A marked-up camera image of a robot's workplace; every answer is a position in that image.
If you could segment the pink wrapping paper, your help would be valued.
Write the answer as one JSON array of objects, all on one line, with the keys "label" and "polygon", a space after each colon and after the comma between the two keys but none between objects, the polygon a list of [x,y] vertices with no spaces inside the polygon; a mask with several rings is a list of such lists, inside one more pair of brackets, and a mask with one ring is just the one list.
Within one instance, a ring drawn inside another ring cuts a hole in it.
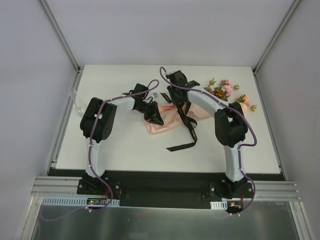
[{"label": "pink wrapping paper", "polygon": [[[178,109],[172,103],[158,106],[160,116],[164,125],[158,125],[144,121],[144,125],[150,135],[156,135],[173,130],[181,125],[183,122],[178,114]],[[192,103],[187,116],[198,121],[211,118],[212,116],[200,108],[198,105]]]}]

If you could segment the black ribbon gold lettering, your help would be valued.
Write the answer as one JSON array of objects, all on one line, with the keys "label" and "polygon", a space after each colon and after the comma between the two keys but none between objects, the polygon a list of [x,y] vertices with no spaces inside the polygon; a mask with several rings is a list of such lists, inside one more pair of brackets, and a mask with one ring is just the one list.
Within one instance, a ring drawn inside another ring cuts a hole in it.
[{"label": "black ribbon gold lettering", "polygon": [[198,123],[195,119],[188,116],[188,112],[190,110],[191,105],[192,105],[191,102],[187,99],[186,101],[180,102],[175,106],[177,108],[177,113],[180,119],[182,120],[182,123],[184,124],[184,126],[188,129],[193,142],[176,145],[172,147],[167,147],[166,149],[170,152],[176,152],[176,151],[192,148],[196,145],[198,141],[198,137],[195,132],[195,127],[197,127]]}]

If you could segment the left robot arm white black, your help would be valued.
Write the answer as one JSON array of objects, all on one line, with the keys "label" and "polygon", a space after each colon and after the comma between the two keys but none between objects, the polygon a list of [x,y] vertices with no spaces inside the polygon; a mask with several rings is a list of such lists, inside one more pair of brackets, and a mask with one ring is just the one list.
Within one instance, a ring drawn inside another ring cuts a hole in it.
[{"label": "left robot arm white black", "polygon": [[133,90],[120,97],[104,101],[93,97],[81,119],[80,129],[88,147],[88,165],[82,179],[94,194],[105,191],[106,183],[102,180],[106,171],[106,139],[111,135],[116,113],[136,110],[143,114],[144,120],[151,124],[164,125],[154,100],[146,102],[150,89],[140,83]]}]

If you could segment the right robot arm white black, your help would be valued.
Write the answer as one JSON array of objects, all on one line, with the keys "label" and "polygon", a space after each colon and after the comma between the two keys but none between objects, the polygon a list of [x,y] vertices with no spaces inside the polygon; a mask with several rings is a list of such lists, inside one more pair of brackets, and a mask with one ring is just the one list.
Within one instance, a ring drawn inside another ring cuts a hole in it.
[{"label": "right robot arm white black", "polygon": [[214,119],[214,134],[223,145],[226,170],[224,180],[214,188],[215,193],[226,199],[232,199],[242,193],[248,180],[243,170],[242,145],[248,132],[242,107],[239,103],[228,103],[206,91],[194,80],[188,81],[180,71],[166,73],[163,67],[160,76],[169,84],[167,90],[173,105],[183,124],[196,141],[195,122],[187,116],[191,104],[207,111]]}]

